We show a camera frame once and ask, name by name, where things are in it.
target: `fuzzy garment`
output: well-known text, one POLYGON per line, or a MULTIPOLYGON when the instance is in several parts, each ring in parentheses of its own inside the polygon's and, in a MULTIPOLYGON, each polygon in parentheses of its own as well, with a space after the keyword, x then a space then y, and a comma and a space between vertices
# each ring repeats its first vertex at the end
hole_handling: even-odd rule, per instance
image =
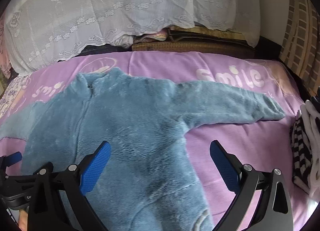
POLYGON ((211 81, 131 77, 114 68, 78 74, 47 103, 13 114, 1 126, 0 139, 27 141, 23 174, 47 161, 55 171, 65 170, 106 140, 111 158, 86 197, 108 230, 211 231, 184 135, 203 124, 283 117, 264 94, 211 81))

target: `jacket's right sleeve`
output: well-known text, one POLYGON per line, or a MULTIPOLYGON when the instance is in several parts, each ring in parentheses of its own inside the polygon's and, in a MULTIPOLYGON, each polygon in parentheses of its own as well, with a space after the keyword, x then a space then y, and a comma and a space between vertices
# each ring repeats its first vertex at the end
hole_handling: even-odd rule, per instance
POLYGON ((11 115, 0 127, 0 140, 4 137, 10 137, 27 141, 45 110, 45 103, 35 102, 11 115))

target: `silver screw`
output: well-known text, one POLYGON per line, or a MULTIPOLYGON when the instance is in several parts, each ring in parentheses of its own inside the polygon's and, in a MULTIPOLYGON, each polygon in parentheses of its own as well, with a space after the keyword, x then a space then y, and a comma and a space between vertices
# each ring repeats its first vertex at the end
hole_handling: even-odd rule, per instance
POLYGON ((76 170, 76 168, 77 168, 77 165, 71 164, 71 165, 68 167, 68 170, 74 171, 74 170, 76 170))
POLYGON ((281 171, 279 169, 275 169, 275 174, 276 175, 281 175, 281 171))
POLYGON ((252 166, 250 164, 245 164, 243 165, 243 168, 246 170, 246 171, 251 171, 252 170, 252 166))
POLYGON ((40 174, 40 175, 45 175, 46 172, 47 172, 46 169, 41 169, 41 170, 39 171, 39 174, 40 174))

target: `pink blanket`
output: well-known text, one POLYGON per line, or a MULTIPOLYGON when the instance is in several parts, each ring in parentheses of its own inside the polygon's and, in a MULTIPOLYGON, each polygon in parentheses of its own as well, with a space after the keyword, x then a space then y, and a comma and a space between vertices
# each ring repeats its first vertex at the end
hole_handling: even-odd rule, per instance
MULTIPOLYGON (((187 150, 203 184, 215 223, 220 220, 234 198, 234 194, 227 190, 209 155, 210 143, 217 139, 227 152, 235 154, 242 163, 249 163, 257 170, 271 171, 280 168, 291 197, 295 230, 304 225, 308 219, 308 197, 291 181, 292 152, 289 140, 289 129, 302 100, 296 91, 294 81, 287 76, 278 62, 246 61, 198 52, 127 52, 76 57, 17 80, 15 84, 18 87, 11 90, 9 88, 11 93, 7 92, 2 101, 6 109, 2 110, 0 123, 32 102, 47 102, 62 91, 79 72, 108 72, 115 66, 132 76, 167 78, 176 83, 190 80, 218 81, 273 97, 285 111, 284 119, 244 125, 201 126, 186 135, 187 150)), ((23 152, 24 145, 21 140, 12 141, 5 138, 0 144, 0 155, 17 150, 23 152)), ((8 169, 12 174, 18 170, 18 165, 8 169)), ((257 192, 241 224, 241 229, 248 226, 258 199, 257 192)))

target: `white lace curtain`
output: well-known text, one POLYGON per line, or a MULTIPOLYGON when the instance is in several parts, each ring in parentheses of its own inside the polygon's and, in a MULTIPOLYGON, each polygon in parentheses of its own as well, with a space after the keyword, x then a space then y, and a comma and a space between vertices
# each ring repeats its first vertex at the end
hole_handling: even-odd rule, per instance
POLYGON ((76 56, 86 45, 132 44, 169 25, 235 29, 255 46, 259 0, 12 0, 5 41, 13 68, 30 73, 76 56))

